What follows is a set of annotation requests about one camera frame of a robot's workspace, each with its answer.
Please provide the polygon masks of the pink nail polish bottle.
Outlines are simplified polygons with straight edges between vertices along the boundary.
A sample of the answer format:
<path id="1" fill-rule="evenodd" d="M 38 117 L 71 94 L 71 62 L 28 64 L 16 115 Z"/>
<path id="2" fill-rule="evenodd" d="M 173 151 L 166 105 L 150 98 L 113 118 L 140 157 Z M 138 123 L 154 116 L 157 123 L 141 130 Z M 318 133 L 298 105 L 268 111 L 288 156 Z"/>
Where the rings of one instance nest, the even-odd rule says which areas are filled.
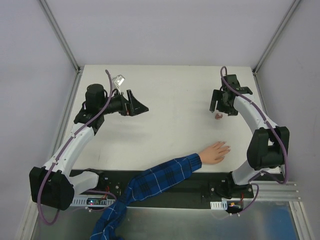
<path id="1" fill-rule="evenodd" d="M 222 117 L 223 117 L 222 114 L 216 113 L 214 118 L 215 118 L 216 120 L 220 120 Z"/>

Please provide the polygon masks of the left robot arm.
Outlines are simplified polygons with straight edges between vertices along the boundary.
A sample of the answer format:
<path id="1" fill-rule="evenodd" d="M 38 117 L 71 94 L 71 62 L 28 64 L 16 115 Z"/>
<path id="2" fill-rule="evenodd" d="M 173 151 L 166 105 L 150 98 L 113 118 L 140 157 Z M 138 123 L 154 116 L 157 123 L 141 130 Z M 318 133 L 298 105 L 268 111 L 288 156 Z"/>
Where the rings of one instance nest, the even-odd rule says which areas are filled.
<path id="1" fill-rule="evenodd" d="M 109 97 L 101 84 L 87 87 L 85 101 L 67 139 L 44 166 L 33 167 L 29 173 L 33 202 L 64 211 L 71 205 L 74 196 L 89 190 L 96 195 L 105 191 L 106 177 L 101 170 L 89 168 L 76 176 L 70 173 L 84 147 L 104 123 L 105 115 L 119 113 L 133 117 L 149 111 L 130 89 L 126 92 L 127 97 L 124 97 L 115 89 Z"/>

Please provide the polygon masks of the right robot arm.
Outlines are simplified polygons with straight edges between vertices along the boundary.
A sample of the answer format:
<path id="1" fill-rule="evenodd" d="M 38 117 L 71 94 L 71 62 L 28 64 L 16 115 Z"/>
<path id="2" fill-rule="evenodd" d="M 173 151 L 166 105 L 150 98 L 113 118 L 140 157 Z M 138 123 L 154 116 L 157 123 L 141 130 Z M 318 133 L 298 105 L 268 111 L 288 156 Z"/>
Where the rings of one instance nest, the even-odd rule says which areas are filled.
<path id="1" fill-rule="evenodd" d="M 252 132 L 246 161 L 215 187 L 218 196 L 237 197 L 258 176 L 286 164 L 289 129 L 268 118 L 255 103 L 253 92 L 249 87 L 241 86 L 235 74 L 221 76 L 221 88 L 213 91 L 209 110 L 228 116 L 241 115 Z"/>

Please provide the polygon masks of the blue plaid sleeve forearm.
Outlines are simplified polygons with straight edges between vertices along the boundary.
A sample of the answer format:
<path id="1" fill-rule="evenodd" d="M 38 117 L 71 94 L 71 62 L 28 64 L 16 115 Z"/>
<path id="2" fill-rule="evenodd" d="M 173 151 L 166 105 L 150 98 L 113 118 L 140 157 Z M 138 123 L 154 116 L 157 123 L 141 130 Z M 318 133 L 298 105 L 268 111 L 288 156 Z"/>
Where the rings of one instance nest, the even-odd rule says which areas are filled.
<path id="1" fill-rule="evenodd" d="M 174 158 L 151 167 L 133 177 L 122 195 L 110 205 L 96 222 L 91 240 L 121 240 L 116 236 L 116 228 L 126 215 L 127 207 L 169 190 L 188 179 L 193 172 L 202 167 L 197 153 Z"/>

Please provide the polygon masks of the mannequin hand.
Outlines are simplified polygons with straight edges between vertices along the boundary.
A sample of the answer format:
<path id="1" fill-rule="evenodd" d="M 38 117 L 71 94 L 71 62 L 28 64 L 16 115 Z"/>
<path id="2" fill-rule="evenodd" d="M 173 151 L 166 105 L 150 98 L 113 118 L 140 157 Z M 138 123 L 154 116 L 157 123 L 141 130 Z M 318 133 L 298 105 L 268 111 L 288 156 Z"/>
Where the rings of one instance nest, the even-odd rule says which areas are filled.
<path id="1" fill-rule="evenodd" d="M 215 165 L 222 162 L 225 156 L 231 151 L 225 141 L 215 142 L 198 153 L 202 164 Z"/>

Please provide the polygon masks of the right aluminium frame post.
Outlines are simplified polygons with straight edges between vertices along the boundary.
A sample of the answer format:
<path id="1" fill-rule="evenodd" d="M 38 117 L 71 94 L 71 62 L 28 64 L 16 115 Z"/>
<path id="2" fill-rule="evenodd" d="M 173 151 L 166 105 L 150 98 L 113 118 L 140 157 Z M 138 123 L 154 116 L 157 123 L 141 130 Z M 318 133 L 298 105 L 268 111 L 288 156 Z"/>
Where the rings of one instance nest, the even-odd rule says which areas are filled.
<path id="1" fill-rule="evenodd" d="M 252 69 L 252 73 L 254 76 L 257 75 L 261 67 L 263 66 L 265 60 L 272 52 L 273 48 L 275 47 L 277 41 L 280 39 L 281 34 L 287 27 L 289 21 L 292 19 L 294 13 L 297 11 L 298 7 L 302 3 L 302 0 L 293 0 L 286 10 L 284 16 L 282 17 L 279 25 L 277 26 L 275 32 L 273 33 L 272 37 L 270 38 L 268 44 L 266 45 L 262 55 L 260 56 L 259 60 L 257 61 L 255 67 Z"/>

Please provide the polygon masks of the aluminium frame post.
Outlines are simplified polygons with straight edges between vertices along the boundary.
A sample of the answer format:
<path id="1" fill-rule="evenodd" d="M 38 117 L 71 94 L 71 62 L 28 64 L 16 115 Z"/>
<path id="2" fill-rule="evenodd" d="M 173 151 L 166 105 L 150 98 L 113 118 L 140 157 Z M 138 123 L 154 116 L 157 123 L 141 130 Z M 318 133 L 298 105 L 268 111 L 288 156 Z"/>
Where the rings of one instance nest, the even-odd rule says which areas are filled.
<path id="1" fill-rule="evenodd" d="M 281 34 L 287 27 L 289 21 L 292 19 L 294 13 L 297 11 L 298 7 L 302 3 L 302 0 L 293 0 L 286 10 L 284 16 L 282 17 L 279 25 L 277 26 L 275 32 L 273 33 L 272 37 L 270 38 L 268 44 L 266 45 L 262 55 L 260 56 L 259 60 L 257 61 L 255 67 L 252 69 L 252 73 L 254 76 L 257 75 L 261 67 L 263 66 L 265 60 L 272 52 L 273 48 L 275 47 L 277 41 L 280 39 Z"/>
<path id="2" fill-rule="evenodd" d="M 71 63 L 73 69 L 78 74 L 81 71 L 81 66 L 78 64 L 70 45 L 68 44 L 47 0 L 38 0 L 37 1 L 39 6 L 41 7 L 48 23 L 50 24 L 62 50 L 64 51 L 66 57 L 68 58 L 69 62 Z"/>

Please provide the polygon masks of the left aluminium frame post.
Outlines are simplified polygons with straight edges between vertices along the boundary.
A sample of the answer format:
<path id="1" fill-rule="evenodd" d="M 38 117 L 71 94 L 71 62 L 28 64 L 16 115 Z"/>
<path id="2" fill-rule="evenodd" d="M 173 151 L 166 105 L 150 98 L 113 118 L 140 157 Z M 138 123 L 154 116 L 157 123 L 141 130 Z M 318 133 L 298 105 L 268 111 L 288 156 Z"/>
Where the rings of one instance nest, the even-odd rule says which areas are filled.
<path id="1" fill-rule="evenodd" d="M 81 71 L 81 66 L 78 64 L 70 45 L 68 44 L 47 0 L 38 0 L 37 1 L 39 6 L 41 7 L 48 23 L 50 24 L 62 50 L 64 51 L 66 57 L 68 58 L 69 62 L 71 63 L 73 69 L 78 74 Z"/>

